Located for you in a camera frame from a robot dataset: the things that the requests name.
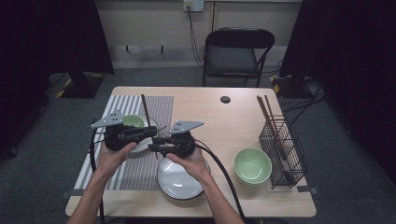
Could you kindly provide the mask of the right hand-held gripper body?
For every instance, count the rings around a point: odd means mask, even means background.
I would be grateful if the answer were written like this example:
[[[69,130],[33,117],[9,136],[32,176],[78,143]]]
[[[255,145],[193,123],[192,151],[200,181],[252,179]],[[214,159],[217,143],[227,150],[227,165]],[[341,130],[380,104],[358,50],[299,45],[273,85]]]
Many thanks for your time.
[[[172,153],[186,159],[196,148],[191,130],[204,125],[203,121],[177,120],[170,129],[170,136],[164,138],[165,146],[162,147],[162,155]]]

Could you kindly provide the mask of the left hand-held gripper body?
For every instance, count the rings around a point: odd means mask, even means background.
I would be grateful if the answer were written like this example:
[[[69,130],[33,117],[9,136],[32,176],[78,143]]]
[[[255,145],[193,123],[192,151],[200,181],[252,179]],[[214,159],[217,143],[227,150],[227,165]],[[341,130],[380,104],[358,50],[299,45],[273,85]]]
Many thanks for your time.
[[[91,128],[93,130],[105,128],[104,140],[106,147],[113,151],[119,151],[131,142],[139,142],[137,139],[139,129],[135,126],[125,125],[119,110],[115,110],[106,117],[94,122]]]

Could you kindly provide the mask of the grey striped placemat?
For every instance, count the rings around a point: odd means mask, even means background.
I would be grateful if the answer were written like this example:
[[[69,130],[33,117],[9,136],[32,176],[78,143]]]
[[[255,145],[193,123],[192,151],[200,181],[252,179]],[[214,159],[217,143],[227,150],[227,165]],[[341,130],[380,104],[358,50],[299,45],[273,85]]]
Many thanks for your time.
[[[172,126],[173,96],[146,96],[149,118],[153,118],[160,137],[166,136]],[[142,99],[139,95],[111,95],[106,105],[103,118],[111,112],[119,110],[123,116],[145,116]],[[142,152],[131,152],[127,160],[117,169],[108,180],[107,190],[159,190],[157,184],[157,169],[163,156],[146,149]]]

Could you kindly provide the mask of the black stand base striped tape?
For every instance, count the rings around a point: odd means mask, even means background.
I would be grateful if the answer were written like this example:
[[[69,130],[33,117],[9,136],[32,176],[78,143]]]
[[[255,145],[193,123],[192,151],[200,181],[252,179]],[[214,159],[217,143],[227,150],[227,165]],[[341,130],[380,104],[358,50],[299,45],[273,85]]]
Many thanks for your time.
[[[57,94],[58,98],[91,99],[95,97],[104,77],[96,74],[72,73]]]
[[[270,77],[273,90],[276,96],[284,99],[305,98],[312,99],[313,93],[309,90],[304,79],[297,79],[293,76]]]

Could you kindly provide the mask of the dark curtain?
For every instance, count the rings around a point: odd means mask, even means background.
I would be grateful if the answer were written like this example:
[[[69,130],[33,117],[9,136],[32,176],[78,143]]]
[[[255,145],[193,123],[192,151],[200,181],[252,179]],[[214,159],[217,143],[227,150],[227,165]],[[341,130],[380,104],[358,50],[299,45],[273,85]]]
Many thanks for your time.
[[[396,0],[302,0],[280,75],[322,82],[396,185]]]
[[[50,75],[114,72],[95,0],[0,0],[0,157],[43,108]]]

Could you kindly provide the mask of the person's right hand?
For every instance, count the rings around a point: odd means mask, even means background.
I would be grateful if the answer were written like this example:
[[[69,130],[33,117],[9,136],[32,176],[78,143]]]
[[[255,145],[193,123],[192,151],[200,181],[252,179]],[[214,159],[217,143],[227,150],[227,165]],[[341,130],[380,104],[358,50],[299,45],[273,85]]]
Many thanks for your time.
[[[206,169],[205,158],[200,148],[196,148],[186,159],[181,159],[179,156],[172,153],[168,153],[166,158],[181,165],[190,176],[194,177],[200,183],[206,181],[210,176],[209,171]]]

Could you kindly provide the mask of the black wire rack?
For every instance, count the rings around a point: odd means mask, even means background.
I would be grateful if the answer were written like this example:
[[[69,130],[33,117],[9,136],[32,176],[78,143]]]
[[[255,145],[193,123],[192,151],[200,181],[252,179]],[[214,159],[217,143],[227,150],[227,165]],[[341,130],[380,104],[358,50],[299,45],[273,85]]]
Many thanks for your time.
[[[304,152],[288,123],[284,119],[269,119],[262,128],[259,142],[272,163],[272,188],[296,186],[308,169]]]

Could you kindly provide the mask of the black folding chair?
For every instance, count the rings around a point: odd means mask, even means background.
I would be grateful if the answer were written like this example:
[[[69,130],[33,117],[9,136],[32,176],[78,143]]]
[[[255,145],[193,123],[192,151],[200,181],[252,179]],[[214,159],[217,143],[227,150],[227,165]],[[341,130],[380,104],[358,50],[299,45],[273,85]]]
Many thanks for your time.
[[[203,86],[208,77],[255,79],[258,88],[262,70],[275,36],[263,29],[220,28],[205,39]]]

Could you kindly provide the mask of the person's left hand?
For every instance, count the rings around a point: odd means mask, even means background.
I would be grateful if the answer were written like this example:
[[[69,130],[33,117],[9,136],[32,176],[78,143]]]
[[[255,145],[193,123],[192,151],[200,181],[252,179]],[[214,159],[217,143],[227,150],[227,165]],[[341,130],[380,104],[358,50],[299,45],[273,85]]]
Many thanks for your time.
[[[132,142],[119,151],[109,149],[105,143],[101,144],[99,165],[97,171],[104,177],[113,176],[118,167],[126,160],[127,156],[136,148],[136,143]]]

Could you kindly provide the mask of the green ceramic bowl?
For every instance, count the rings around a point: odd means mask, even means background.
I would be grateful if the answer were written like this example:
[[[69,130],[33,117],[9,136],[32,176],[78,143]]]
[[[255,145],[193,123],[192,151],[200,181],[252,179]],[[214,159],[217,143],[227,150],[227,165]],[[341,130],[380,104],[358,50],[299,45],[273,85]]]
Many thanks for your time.
[[[259,185],[270,177],[272,162],[261,149],[247,147],[241,149],[235,155],[233,169],[242,182],[249,185]]]
[[[143,128],[145,126],[145,121],[137,115],[124,116],[122,122],[126,126],[134,126],[136,128]]]

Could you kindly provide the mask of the white plate black rim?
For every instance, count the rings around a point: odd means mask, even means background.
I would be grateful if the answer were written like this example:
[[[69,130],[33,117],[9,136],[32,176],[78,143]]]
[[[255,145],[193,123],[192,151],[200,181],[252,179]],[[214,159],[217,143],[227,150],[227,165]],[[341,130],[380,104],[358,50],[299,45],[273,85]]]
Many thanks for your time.
[[[146,120],[146,117],[145,116],[140,116],[140,115],[137,115],[137,116],[141,117],[145,121],[145,126],[144,127],[148,127],[148,122]],[[151,123],[151,126],[156,126],[156,127],[158,126],[157,122],[153,118],[150,118],[150,123]],[[133,153],[142,152],[142,151],[148,149],[149,148],[149,144],[151,144],[151,143],[152,143],[151,138],[147,138],[147,139],[141,141],[136,146],[136,148],[133,150]]]
[[[204,192],[201,184],[179,164],[162,159],[157,170],[160,189],[170,198],[190,200]]]

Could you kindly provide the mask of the white wall socket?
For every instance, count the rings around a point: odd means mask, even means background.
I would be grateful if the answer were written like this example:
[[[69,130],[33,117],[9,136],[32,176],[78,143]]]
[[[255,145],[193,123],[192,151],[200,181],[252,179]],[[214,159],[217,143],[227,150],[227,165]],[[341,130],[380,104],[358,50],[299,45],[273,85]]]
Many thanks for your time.
[[[203,12],[205,10],[205,1],[183,0],[183,10],[186,12]]]

